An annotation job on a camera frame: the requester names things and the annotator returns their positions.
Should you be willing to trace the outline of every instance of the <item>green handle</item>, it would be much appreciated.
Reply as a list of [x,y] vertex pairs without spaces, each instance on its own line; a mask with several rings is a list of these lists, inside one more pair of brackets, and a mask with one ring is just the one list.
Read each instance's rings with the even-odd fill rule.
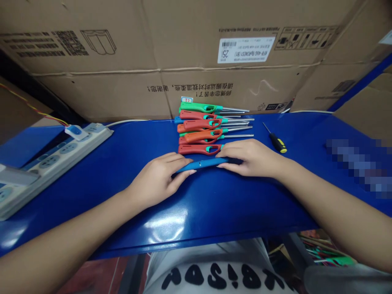
[[348,256],[331,257],[331,258],[326,258],[326,260],[331,262],[331,263],[338,263],[340,265],[353,265],[353,264],[355,264],[353,259],[351,257],[348,257]]
[[223,109],[223,106],[219,106],[219,105],[181,102],[179,111],[190,110],[190,111],[199,111],[199,112],[204,112],[204,113],[213,113],[215,111],[219,111],[222,109]]

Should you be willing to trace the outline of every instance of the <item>power strip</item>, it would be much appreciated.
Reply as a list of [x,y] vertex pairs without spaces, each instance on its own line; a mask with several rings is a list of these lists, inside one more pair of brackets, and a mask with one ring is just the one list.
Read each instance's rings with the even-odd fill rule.
[[1,187],[0,221],[15,214],[113,133],[104,125],[95,123],[89,124],[84,130],[89,133],[86,138],[80,141],[69,138],[24,168],[40,175],[34,183],[28,186]]

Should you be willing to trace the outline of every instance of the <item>blue table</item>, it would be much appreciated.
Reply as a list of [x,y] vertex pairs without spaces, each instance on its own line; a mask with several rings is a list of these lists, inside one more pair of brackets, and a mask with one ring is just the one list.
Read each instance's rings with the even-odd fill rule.
[[[366,192],[348,170],[338,168],[324,146],[327,139],[336,138],[371,145],[368,137],[326,114],[270,114],[254,118],[253,129],[243,133],[255,134],[255,139],[272,148],[264,121],[288,146],[286,157],[392,216],[392,200],[377,199],[374,193]],[[98,205],[127,187],[151,159],[178,150],[178,134],[172,120],[131,122],[113,129],[113,136],[105,143],[13,217],[0,222],[0,256]],[[189,157],[207,159],[204,155]],[[210,167],[189,177],[175,195],[122,226],[92,259],[316,227],[299,202],[278,182],[244,178]]]

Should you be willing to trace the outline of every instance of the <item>shipping label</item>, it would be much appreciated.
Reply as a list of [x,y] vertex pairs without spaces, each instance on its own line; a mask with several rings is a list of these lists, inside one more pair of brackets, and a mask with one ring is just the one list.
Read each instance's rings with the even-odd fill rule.
[[219,43],[218,63],[265,62],[275,37],[223,38]]

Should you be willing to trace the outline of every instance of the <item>electrical cable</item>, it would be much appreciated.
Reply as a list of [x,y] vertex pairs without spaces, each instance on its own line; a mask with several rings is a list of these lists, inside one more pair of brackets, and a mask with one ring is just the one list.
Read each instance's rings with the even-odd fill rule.
[[55,118],[54,116],[51,116],[50,114],[43,113],[43,112],[41,112],[40,110],[36,109],[33,105],[31,105],[31,104],[29,103],[29,101],[28,101],[26,98],[22,97],[22,96],[19,95],[18,93],[15,93],[14,91],[12,91],[12,90],[11,90],[9,87],[7,87],[6,85],[0,83],[0,87],[6,89],[8,92],[10,92],[11,94],[15,95],[16,97],[22,99],[23,102],[26,103],[26,105],[27,105],[28,107],[32,108],[36,113],[42,115],[43,117],[45,117],[45,118],[47,118],[47,119],[51,119],[51,120],[56,120],[56,121],[58,121],[60,124],[62,124],[62,125],[65,126],[65,127],[69,126],[69,124],[66,123],[65,121],[63,121],[63,120],[61,120],[61,119],[59,119],[59,118]]
[[129,123],[129,122],[133,122],[133,121],[148,121],[148,120],[120,120],[119,122],[114,122],[114,123],[108,124],[105,127],[111,127],[111,126],[118,125],[121,123]]
[[324,111],[324,110],[298,110],[298,111],[293,111],[293,112],[290,112],[290,113],[296,113],[296,112],[319,112],[319,113],[328,113],[328,114],[332,114],[333,113],[333,111]]

